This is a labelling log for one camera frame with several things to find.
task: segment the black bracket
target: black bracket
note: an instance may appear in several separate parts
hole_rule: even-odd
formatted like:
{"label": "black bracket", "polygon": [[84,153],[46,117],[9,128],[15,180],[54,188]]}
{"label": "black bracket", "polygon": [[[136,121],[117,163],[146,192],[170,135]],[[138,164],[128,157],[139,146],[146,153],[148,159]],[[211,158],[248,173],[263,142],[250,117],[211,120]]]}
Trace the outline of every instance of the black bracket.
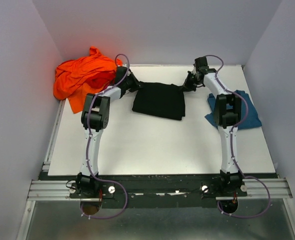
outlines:
{"label": "black bracket", "polygon": [[100,197],[102,191],[103,199],[113,198],[114,193],[109,192],[109,188],[113,186],[110,182],[100,182],[95,180],[92,176],[85,176],[79,173],[76,176],[75,183],[72,183],[70,189],[74,190],[70,193],[71,199],[93,199]]}
{"label": "black bracket", "polygon": [[88,129],[88,115],[89,116],[89,127],[95,129],[96,132],[105,129],[109,123],[109,113],[110,113],[110,97],[108,96],[97,96],[94,105],[90,110],[94,94],[87,94],[84,102],[84,107],[81,116],[81,122],[85,129]]}
{"label": "black bracket", "polygon": [[219,94],[216,96],[213,111],[214,122],[224,129],[233,126],[241,120],[241,99],[234,94]]}
{"label": "black bracket", "polygon": [[243,176],[240,172],[225,173],[220,170],[220,187],[222,191],[234,191],[239,189],[243,184]]}
{"label": "black bracket", "polygon": [[217,72],[215,68],[209,68],[208,60],[205,56],[196,58],[194,60],[193,66],[195,67],[196,72],[187,72],[187,77],[184,81],[184,84],[181,86],[181,91],[183,92],[195,92],[197,88],[205,87],[204,76],[206,74]]}
{"label": "black bracket", "polygon": [[[124,75],[127,72],[127,67],[125,66],[118,66],[116,68],[116,74],[115,74],[115,79],[114,79],[114,84],[119,83],[121,79],[124,77]],[[121,97],[126,93],[128,90],[130,93],[133,93],[140,88],[142,88],[141,83],[138,81],[136,76],[134,76],[133,72],[129,69],[128,74],[125,77],[125,79],[121,82],[120,85],[117,86],[118,88],[121,89]]]}

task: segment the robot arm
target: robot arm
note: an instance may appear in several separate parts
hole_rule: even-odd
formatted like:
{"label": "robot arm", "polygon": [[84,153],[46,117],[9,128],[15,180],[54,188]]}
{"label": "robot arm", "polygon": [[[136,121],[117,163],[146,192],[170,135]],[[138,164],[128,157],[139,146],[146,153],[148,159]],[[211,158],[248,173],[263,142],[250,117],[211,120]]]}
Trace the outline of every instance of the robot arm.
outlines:
{"label": "robot arm", "polygon": [[91,128],[91,135],[88,130],[87,119],[89,115],[89,109],[91,102],[94,98],[94,94],[88,94],[85,99],[84,108],[82,112],[81,121],[83,123],[84,132],[85,132],[85,140],[89,144],[85,145],[84,148],[84,155],[82,160],[82,165],[80,168],[80,173],[84,176],[91,176],[91,173],[88,169],[87,165],[87,157],[86,152],[88,152],[88,159],[89,164],[91,167],[92,172],[94,175],[99,173],[98,167],[98,156],[99,156],[99,147],[100,147],[100,140],[103,133],[103,130],[107,127],[109,122],[109,110],[110,110],[110,103],[114,100],[121,98],[121,88],[119,87],[112,87],[109,86],[109,91],[97,97],[96,101],[94,102],[94,106],[92,111],[90,112],[90,119],[89,124]]}
{"label": "robot arm", "polygon": [[[120,79],[125,75],[127,71],[126,67],[118,66],[116,69],[116,77],[114,83],[117,84]],[[103,133],[103,130],[107,127],[109,123],[109,112],[110,112],[110,103],[120,99],[127,90],[130,92],[136,91],[140,88],[140,83],[131,72],[128,71],[127,77],[125,80],[118,86],[108,86],[105,93],[102,93],[96,96],[96,100],[92,109],[90,109],[94,94],[86,95],[83,112],[81,116],[81,122],[85,131],[85,139],[88,144],[85,145],[84,156],[82,160],[82,165],[80,168],[80,176],[90,177],[91,173],[88,169],[87,161],[94,175],[98,174],[98,155],[100,140]]]}
{"label": "robot arm", "polygon": [[216,80],[216,70],[209,68],[206,57],[195,59],[194,69],[192,72],[188,72],[182,90],[185,92],[196,91],[199,87],[207,87],[215,97],[213,117],[221,138],[221,173],[224,175],[237,174],[239,170],[232,157],[235,156],[235,161],[238,162],[238,128],[233,125],[241,120],[241,99],[229,93],[227,91],[229,88],[222,81]]}

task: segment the black cloth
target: black cloth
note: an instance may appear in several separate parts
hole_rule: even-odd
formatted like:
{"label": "black cloth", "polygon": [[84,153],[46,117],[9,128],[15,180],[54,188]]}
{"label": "black cloth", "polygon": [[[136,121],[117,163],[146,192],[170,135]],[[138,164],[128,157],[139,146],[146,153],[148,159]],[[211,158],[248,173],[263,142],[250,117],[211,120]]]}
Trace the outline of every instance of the black cloth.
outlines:
{"label": "black cloth", "polygon": [[140,82],[133,102],[133,112],[160,118],[182,120],[186,105],[179,86],[159,82]]}

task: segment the metal frame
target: metal frame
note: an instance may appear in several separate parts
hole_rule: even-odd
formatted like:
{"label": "metal frame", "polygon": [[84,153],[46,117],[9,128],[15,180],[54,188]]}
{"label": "metal frame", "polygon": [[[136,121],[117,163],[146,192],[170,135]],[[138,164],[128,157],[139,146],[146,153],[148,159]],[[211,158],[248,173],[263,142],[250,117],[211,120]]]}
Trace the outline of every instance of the metal frame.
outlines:
{"label": "metal frame", "polygon": [[17,240],[27,239],[36,201],[26,201],[24,214],[16,236]]}
{"label": "metal frame", "polygon": [[[51,164],[51,157],[57,139],[65,100],[60,101],[55,123],[53,126],[50,142],[46,151],[42,171],[48,172]],[[285,209],[295,236],[295,205],[289,184],[285,178],[260,179],[268,187],[272,199],[283,199]],[[239,199],[266,199],[267,193],[261,183],[254,179],[244,179],[247,188],[247,196],[239,196]],[[90,201],[96,202],[98,198],[73,199],[70,198],[69,189],[66,188],[66,180],[32,181],[28,192],[27,201],[17,234],[17,240],[25,240],[28,236],[29,227],[33,217],[36,201]],[[216,200],[231,200],[231,197],[217,197]]]}
{"label": "metal frame", "polygon": [[[292,193],[288,182],[284,178],[260,179],[270,191],[272,199],[290,199]],[[99,201],[98,198],[70,198],[69,189],[66,187],[66,180],[61,181],[32,181],[30,190],[27,195],[28,201]],[[238,199],[266,199],[267,191],[261,183],[253,179],[244,179],[247,188],[247,196],[239,196]],[[142,195],[141,192],[131,193],[132,195]],[[160,192],[157,195],[183,195],[188,192]],[[216,200],[232,200],[232,197],[217,197]]]}

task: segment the metal floor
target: metal floor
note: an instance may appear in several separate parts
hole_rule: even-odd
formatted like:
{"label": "metal floor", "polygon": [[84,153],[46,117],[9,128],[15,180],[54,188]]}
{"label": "metal floor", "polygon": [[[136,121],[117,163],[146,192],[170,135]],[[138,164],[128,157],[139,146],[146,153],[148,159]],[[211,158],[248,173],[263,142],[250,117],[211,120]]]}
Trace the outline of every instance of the metal floor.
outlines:
{"label": "metal floor", "polygon": [[[262,211],[266,199],[239,200],[238,215]],[[116,218],[81,217],[79,202],[36,202],[28,240],[295,240],[282,199],[254,219],[221,215],[216,208],[126,209]],[[103,209],[109,215],[117,209]]]}

